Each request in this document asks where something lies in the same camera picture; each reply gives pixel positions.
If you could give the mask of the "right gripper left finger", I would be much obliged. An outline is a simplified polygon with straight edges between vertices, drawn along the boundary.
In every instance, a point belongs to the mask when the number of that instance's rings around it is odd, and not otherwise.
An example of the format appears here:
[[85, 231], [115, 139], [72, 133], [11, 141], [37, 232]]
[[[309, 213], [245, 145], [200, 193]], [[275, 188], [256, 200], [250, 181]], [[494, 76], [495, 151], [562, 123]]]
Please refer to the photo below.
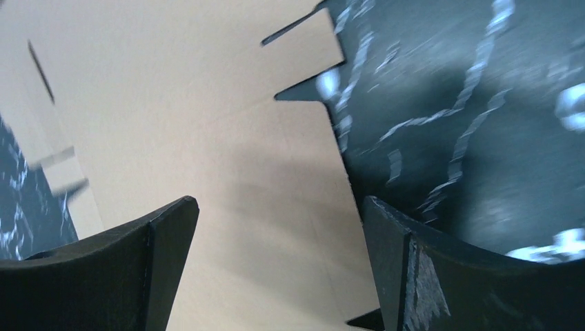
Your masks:
[[165, 330], [199, 206], [184, 196], [75, 243], [1, 262], [2, 330]]

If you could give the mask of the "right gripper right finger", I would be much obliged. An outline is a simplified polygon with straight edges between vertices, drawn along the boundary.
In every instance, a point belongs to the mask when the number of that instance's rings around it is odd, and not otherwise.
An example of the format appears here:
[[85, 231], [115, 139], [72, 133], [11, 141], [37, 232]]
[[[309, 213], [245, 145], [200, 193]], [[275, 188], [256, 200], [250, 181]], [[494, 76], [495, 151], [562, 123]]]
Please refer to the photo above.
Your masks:
[[387, 330], [584, 329], [583, 261], [506, 257], [372, 196], [363, 231]]

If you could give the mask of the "brown cardboard box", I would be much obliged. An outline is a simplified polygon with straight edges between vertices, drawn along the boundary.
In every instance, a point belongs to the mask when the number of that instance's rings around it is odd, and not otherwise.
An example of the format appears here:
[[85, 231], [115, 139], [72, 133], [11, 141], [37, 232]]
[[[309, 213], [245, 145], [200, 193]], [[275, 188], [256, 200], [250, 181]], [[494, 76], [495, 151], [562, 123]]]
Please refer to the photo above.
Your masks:
[[179, 197], [200, 215], [169, 330], [346, 330], [378, 307], [325, 106], [316, 1], [3, 1], [1, 115], [81, 238]]

